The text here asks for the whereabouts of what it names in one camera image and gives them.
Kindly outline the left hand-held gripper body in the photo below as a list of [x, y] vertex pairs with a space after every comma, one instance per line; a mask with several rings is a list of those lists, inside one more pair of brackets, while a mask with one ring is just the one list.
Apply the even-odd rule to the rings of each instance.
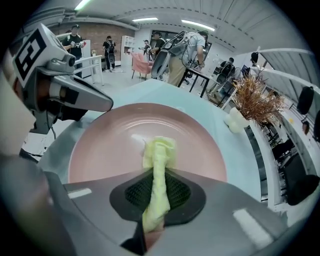
[[47, 134], [65, 109], [75, 109], [79, 92], [76, 58], [44, 25], [26, 38], [13, 60], [22, 101], [35, 118], [32, 133]]

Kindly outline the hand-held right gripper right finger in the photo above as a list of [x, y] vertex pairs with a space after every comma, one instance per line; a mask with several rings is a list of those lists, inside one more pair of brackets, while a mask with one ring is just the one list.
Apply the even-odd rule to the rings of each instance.
[[192, 221], [165, 227], [149, 256], [251, 256], [288, 228], [275, 212], [230, 183], [173, 172], [198, 184], [206, 202]]

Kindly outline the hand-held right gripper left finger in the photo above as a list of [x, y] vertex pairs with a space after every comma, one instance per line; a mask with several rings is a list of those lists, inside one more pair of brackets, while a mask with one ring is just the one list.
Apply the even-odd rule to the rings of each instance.
[[138, 198], [130, 190], [150, 176], [150, 169], [102, 178], [97, 180], [65, 184], [70, 194], [89, 189], [85, 195], [74, 195], [71, 199], [84, 218], [105, 238], [136, 254], [147, 251], [142, 215], [147, 203], [139, 205]]

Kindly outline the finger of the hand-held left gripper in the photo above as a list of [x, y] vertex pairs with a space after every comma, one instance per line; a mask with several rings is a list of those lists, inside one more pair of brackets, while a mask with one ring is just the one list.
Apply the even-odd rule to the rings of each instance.
[[80, 77], [75, 77], [74, 82], [77, 84], [75, 90], [78, 92], [74, 104], [75, 108], [90, 111], [109, 111], [112, 109], [113, 99], [102, 90]]

